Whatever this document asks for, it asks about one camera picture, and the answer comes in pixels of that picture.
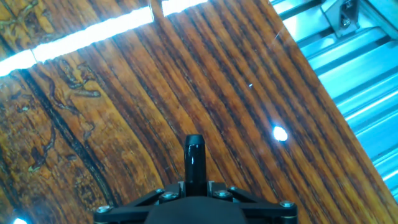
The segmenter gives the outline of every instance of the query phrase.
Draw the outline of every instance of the glossy varnished wood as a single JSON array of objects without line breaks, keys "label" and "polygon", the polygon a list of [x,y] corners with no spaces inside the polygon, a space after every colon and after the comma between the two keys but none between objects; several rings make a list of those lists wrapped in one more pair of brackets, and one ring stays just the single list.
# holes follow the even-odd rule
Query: glossy varnished wood
[{"label": "glossy varnished wood", "polygon": [[154,22],[0,78],[0,222],[23,212],[92,222],[99,205],[182,180],[193,133],[205,137],[209,179],[291,200],[301,223],[398,222],[267,1],[212,0],[167,17],[159,1],[1,2],[2,59],[140,7]]}]

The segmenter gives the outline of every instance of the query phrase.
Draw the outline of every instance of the metal bracket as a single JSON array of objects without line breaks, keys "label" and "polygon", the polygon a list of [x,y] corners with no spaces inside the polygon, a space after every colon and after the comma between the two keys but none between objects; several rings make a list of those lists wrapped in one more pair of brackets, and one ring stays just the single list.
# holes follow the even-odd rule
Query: metal bracket
[{"label": "metal bracket", "polygon": [[359,29],[359,0],[326,0],[321,9],[337,37]]}]

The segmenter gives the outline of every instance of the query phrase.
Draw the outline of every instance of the robot arm end effector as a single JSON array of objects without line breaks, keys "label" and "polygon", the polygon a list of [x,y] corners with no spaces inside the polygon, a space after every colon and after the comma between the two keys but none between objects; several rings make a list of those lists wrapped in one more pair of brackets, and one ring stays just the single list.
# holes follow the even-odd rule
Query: robot arm end effector
[{"label": "robot arm end effector", "polygon": [[166,185],[119,208],[102,206],[94,223],[298,223],[293,202],[270,203],[237,187],[207,181],[205,140],[188,135],[184,145],[185,182]]}]

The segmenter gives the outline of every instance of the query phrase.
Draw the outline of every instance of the bolt head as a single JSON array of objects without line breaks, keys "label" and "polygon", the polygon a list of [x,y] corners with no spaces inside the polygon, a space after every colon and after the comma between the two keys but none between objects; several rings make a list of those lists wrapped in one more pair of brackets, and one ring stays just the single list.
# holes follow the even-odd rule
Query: bolt head
[{"label": "bolt head", "polygon": [[164,192],[162,194],[162,198],[164,199],[173,199],[176,198],[178,196],[178,194],[174,193],[174,192]]},{"label": "bolt head", "polygon": [[215,194],[219,197],[229,197],[231,195],[231,193],[226,190],[218,190],[215,192]]},{"label": "bolt head", "polygon": [[294,202],[290,202],[290,201],[284,200],[284,201],[281,201],[279,203],[279,205],[284,207],[284,208],[290,208],[290,207],[293,207]]},{"label": "bolt head", "polygon": [[110,210],[112,210],[112,208],[109,205],[103,205],[103,206],[98,207],[97,212],[98,213],[105,213],[105,212],[108,212]]},{"label": "bolt head", "polygon": [[341,25],[343,26],[343,28],[347,28],[349,27],[349,25],[351,25],[351,20],[350,19],[343,19],[341,20]]}]

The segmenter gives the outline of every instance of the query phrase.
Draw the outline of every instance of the screw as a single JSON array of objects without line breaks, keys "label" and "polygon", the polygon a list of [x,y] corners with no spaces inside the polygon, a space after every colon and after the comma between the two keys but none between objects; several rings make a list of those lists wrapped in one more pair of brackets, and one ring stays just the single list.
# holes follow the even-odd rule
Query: screw
[{"label": "screw", "polygon": [[279,205],[284,208],[290,208],[290,207],[293,207],[294,202],[284,200],[284,201],[280,202]]},{"label": "screw", "polygon": [[217,196],[219,196],[219,197],[229,197],[229,196],[231,195],[231,193],[229,193],[229,192],[226,191],[226,190],[219,190],[219,191],[216,191],[215,194],[216,194]]},{"label": "screw", "polygon": [[110,210],[112,210],[112,208],[109,205],[103,205],[103,206],[98,207],[97,212],[98,213],[105,213],[105,212],[108,212]]},{"label": "screw", "polygon": [[353,7],[353,2],[352,2],[351,0],[347,0],[347,1],[344,3],[344,5],[345,5],[345,8],[346,8],[346,9],[349,9],[349,8]]},{"label": "screw", "polygon": [[162,194],[162,198],[164,199],[174,199],[178,196],[178,194],[174,193],[174,192],[165,192]]},{"label": "screw", "polygon": [[344,18],[344,19],[341,20],[341,26],[343,28],[349,27],[350,24],[351,24],[351,20],[348,19],[348,18]]}]

